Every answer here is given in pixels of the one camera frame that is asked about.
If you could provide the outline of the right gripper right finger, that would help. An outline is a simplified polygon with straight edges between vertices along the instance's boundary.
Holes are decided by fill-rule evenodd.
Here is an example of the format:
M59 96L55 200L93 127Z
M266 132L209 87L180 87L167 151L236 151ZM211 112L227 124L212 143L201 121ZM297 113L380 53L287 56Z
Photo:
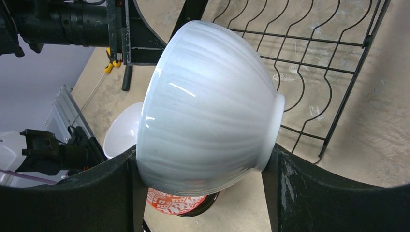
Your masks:
M274 232L407 232L410 187L354 181L275 145L262 171Z

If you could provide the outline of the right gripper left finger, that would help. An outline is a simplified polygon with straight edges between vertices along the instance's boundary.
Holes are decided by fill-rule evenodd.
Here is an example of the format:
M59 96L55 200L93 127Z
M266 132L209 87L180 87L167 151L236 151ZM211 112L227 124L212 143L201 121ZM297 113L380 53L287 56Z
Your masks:
M3 232L147 232L136 148L54 185L0 188Z

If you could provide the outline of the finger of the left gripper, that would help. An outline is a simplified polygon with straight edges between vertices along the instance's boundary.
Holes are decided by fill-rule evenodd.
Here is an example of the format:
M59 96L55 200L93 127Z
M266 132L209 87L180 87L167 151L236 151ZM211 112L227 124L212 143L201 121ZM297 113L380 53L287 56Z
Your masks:
M166 42L149 26L137 1L128 1L128 64L156 65Z
M129 91L130 90L132 72L133 72L132 65L126 65L125 71L124 71L124 76L123 76L122 87L121 87L122 91Z

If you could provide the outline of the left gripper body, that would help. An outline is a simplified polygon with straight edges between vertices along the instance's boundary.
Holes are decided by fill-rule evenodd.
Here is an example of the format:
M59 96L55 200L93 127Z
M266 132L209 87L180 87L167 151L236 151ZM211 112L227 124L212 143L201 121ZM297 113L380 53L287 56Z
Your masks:
M110 56L131 64L130 0L107 0L107 23Z

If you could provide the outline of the orange white bowl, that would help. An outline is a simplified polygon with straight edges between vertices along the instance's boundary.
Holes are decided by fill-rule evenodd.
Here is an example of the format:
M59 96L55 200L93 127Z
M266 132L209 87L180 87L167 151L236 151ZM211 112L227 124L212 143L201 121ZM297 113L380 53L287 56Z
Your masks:
M108 159L122 154L136 144L142 107L142 102L132 104L111 124L103 143L103 151Z

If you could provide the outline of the white ribbed bowl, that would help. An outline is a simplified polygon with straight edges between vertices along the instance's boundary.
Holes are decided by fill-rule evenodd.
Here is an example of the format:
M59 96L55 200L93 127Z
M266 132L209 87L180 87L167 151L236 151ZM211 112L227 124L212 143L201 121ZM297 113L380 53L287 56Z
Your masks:
M136 142L142 181L202 196L263 171L284 107L246 40L211 22L185 24L163 51L143 102Z

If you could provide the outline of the black wire dish rack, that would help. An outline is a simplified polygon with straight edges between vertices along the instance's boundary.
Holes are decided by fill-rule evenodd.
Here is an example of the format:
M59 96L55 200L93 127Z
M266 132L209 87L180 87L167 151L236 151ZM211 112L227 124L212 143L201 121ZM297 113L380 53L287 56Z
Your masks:
M389 4L388 0L179 0L175 28L201 19L250 43L286 99L278 143L318 164Z

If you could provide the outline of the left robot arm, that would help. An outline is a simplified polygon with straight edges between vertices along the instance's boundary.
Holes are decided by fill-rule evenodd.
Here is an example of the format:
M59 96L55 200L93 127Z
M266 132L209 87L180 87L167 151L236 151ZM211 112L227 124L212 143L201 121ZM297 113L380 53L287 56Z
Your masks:
M148 25L134 0L3 0L0 52L23 57L22 38L36 53L45 44L104 47L110 66L156 65L166 43Z

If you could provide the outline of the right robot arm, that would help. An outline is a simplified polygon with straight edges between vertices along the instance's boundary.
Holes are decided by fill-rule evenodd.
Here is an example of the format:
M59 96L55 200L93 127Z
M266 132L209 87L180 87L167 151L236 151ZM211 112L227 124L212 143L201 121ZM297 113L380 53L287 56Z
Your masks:
M94 137L74 128L64 144L42 130L0 135L2 172L61 170L77 174L56 184L0 188L3 232L147 232L148 188L137 172L135 147L108 160ZM262 172L274 232L407 232L410 187L377 187L344 178L275 145Z

